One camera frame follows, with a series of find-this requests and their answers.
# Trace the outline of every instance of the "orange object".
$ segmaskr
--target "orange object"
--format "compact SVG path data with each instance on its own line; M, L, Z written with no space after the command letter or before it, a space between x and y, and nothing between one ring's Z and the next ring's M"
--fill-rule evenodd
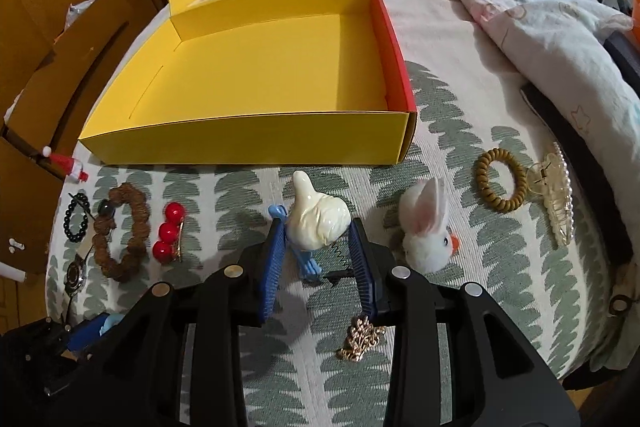
M453 234L451 234L451 246L453 247L453 253L458 253L458 248L460 248L460 240Z
M640 0L634 0L634 36L638 43L640 43Z

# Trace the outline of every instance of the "metal screw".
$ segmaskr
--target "metal screw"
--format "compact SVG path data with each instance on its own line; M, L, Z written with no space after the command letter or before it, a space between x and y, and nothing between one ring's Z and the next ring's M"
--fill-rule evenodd
M151 288L151 293L154 297L164 297L169 293L170 286L166 282L159 282L158 284L154 284L154 287Z
M235 279L236 277L240 277L243 271L242 266L239 264L232 264L225 268L225 275L231 279Z
M482 295L482 286L474 282L470 282L469 284L465 285L465 292L472 297L479 297Z
M407 279L411 275L411 270L409 270L406 266L394 266L391 269L391 275L397 277L398 279Z

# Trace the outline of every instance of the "wooden bead bracelet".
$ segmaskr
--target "wooden bead bracelet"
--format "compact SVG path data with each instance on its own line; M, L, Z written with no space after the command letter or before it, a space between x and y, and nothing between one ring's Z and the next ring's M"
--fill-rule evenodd
M499 161L509 166L516 178L515 191L508 200L503 200L489 187L487 170L493 161ZM516 210L524 202L524 198L527 195L526 172L507 149L491 149L480 155L478 163L476 163L476 182L478 182L478 188L484 200L499 212Z
M140 270L140 263L146 257L146 240L151 231L149 227L149 209L146 207L146 196L130 183L123 183L120 187L109 191L109 203L121 206L128 203L131 207L133 226L132 237L122 261L118 263L109 254L107 237L116 228L112 213L98 214L94 220L94 259L105 277L118 282L127 282Z

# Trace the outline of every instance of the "white duck figurine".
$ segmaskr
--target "white duck figurine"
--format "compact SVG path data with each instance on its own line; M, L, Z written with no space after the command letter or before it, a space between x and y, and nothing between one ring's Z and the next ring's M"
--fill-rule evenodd
M306 251L332 245L351 223L347 204L316 192L305 171L293 173L293 189L296 199L287 218L287 239Z
M321 267L313 252L332 245L349 228L351 214L340 198L316 192L305 171L293 173L295 200L287 215L282 205L269 207L271 217L286 222L287 241L300 267L300 277L317 281Z

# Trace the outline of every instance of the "plastic bag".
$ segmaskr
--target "plastic bag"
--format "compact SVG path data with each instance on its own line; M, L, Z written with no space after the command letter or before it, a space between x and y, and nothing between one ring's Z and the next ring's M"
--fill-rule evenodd
M71 26L78 16L85 11L95 0L86 0L79 2L78 4L71 4L69 10L66 11L65 30Z

